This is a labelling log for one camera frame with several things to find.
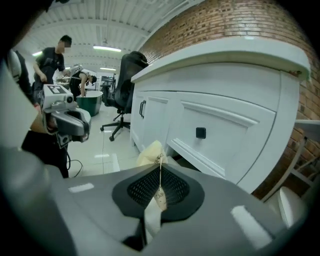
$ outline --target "chair backrest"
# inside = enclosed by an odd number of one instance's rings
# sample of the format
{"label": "chair backrest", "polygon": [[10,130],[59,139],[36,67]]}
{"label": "chair backrest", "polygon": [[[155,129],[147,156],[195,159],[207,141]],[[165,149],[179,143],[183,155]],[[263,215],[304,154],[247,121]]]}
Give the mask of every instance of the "chair backrest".
{"label": "chair backrest", "polygon": [[138,51],[123,55],[114,100],[124,113],[131,113],[135,84],[131,78],[148,66],[147,58]]}

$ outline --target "camera lens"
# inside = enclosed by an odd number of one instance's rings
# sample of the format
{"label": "camera lens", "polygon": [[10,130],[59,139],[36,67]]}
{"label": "camera lens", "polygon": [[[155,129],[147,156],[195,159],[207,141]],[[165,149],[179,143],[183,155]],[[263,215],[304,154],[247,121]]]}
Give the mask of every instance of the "camera lens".
{"label": "camera lens", "polygon": [[73,98],[72,98],[72,97],[66,98],[66,102],[71,103],[72,101],[73,101]]}

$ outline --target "cabinet door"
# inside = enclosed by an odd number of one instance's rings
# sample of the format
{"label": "cabinet door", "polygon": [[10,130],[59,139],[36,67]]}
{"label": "cabinet door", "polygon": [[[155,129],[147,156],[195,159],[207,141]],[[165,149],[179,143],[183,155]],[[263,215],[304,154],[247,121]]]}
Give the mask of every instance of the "cabinet door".
{"label": "cabinet door", "polygon": [[[275,112],[235,98],[177,92],[176,120],[167,143],[201,172],[237,183],[271,131]],[[196,138],[205,128],[206,138]]]}
{"label": "cabinet door", "polygon": [[143,93],[146,103],[143,105],[142,115],[144,116],[143,143],[145,149],[152,142],[158,140],[166,149],[166,141],[169,132],[173,106],[173,91],[146,91]]}
{"label": "cabinet door", "polygon": [[144,136],[144,119],[140,115],[140,110],[144,100],[145,98],[142,92],[134,92],[132,100],[130,134],[140,152],[143,150],[142,142]]}

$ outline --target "power cord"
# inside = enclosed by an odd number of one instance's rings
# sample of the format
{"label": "power cord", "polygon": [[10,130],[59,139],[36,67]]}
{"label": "power cord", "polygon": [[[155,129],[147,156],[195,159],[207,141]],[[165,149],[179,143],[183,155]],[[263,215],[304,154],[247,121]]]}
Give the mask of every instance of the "power cord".
{"label": "power cord", "polygon": [[78,176],[78,174],[81,172],[81,170],[83,169],[83,164],[82,164],[82,162],[80,162],[79,160],[76,160],[76,159],[74,159],[74,160],[71,160],[70,159],[70,155],[69,155],[69,153],[68,153],[68,151],[67,151],[67,149],[65,150],[66,151],[66,156],[68,157],[68,159],[69,159],[69,167],[67,168],[67,170],[69,170],[70,169],[70,167],[71,167],[71,162],[72,161],[77,161],[77,162],[79,162],[80,163],[80,165],[81,165],[81,168],[80,168],[80,170],[77,172],[77,174],[75,175],[75,176],[73,176],[74,178],[75,177],[77,177]]}

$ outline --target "black office chair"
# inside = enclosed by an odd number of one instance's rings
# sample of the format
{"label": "black office chair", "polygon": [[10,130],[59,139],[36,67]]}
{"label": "black office chair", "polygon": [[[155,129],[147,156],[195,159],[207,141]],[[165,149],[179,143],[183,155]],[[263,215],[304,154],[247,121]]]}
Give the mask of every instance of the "black office chair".
{"label": "black office chair", "polygon": [[121,116],[120,122],[105,124],[100,128],[100,131],[103,131],[104,127],[116,126],[109,138],[112,142],[115,140],[115,134],[120,128],[126,127],[130,129],[130,122],[124,122],[124,114],[130,114],[132,108],[135,84],[131,82],[131,78],[147,66],[147,58],[138,51],[125,54],[121,59],[120,75],[114,98],[106,98],[104,101],[105,106],[117,108],[119,115],[113,121]]}

